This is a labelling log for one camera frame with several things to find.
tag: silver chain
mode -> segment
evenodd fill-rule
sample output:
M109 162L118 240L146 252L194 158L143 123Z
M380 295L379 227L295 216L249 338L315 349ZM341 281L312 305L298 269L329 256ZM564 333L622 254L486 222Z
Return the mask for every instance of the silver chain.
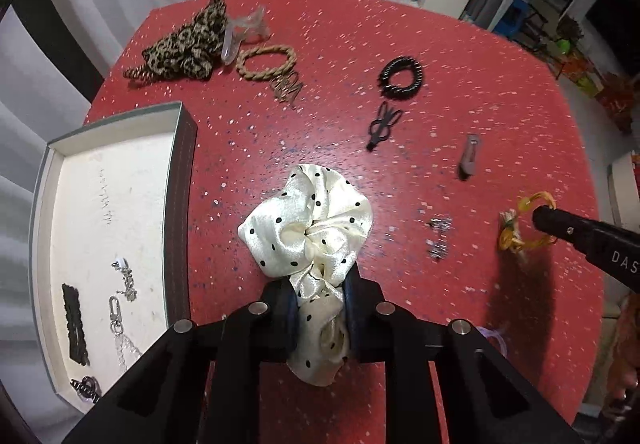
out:
M116 354L118 355L118 364L122 373L126 372L129 367L140 359L142 352L133 344L133 341L124 333L122 326L122 314L120 313L120 302L115 296L109 298L109 318L111 332L116 344ZM130 364L127 365L124 350L130 355Z
M133 344L133 341L124 332L116 334L114 337L116 343L116 354L118 355L118 364L122 373L126 372L133 363L140 359L142 352ZM126 350L130 357L130 363L127 365L125 360L124 350Z

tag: black hair clip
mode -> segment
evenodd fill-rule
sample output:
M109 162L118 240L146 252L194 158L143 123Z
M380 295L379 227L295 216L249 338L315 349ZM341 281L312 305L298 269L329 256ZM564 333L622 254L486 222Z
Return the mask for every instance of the black hair clip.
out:
M401 70L410 70L414 81L407 87L393 85L391 76ZM398 56L387 63L378 76L378 84L382 87L382 95L389 99L404 100L415 96L422 86L422 65L411 56Z
M71 379L69 384L81 399L90 400L95 404L102 397L100 395L100 385L95 377L84 376L82 380Z
M402 116L401 110L390 109L386 101L383 101L378 109L378 117L369 125L369 135L371 139L367 144L367 150L373 151L380 141L386 141L391 135L391 127L398 123Z
M62 296L65 300L66 329L69 332L69 358L85 366L89 364L89 355L84 341L78 289L63 283Z

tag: white polka dot scrunchie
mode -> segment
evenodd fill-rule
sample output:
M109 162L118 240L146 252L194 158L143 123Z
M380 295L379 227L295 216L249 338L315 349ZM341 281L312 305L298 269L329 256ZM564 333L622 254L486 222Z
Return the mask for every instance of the white polka dot scrunchie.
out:
M287 364L305 382L331 384L349 353L340 284L372 223L369 200L340 173L301 164L238 228L264 274L290 277L298 294L298 345Z

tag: clear hair clip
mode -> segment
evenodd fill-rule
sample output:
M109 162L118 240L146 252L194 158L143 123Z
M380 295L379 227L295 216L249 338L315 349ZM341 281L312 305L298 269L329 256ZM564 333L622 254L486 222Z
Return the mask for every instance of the clear hair clip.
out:
M264 6L258 8L246 17L227 18L225 39L222 43L220 58L225 65L230 65L238 56L240 44L248 37L257 34L262 40L271 36L271 31L264 20Z

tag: yellow rubber band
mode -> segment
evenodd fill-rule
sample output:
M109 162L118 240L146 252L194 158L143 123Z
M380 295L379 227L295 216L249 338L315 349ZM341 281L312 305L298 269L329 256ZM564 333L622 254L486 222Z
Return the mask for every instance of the yellow rubber band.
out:
M533 207L534 202L538 199L544 200L546 205L551 209L556 209L556 200L548 191L540 191L538 193L534 193L531 197L524 197L520 199L515 217L500 232L500 237L498 238L498 247L500 247L500 249L504 251L510 249L514 253L517 253L523 249L534 249L536 247L549 246L550 244L555 244L558 241L556 237L551 235L542 235L537 240L524 241L515 234L518 217L521 213L529 211Z

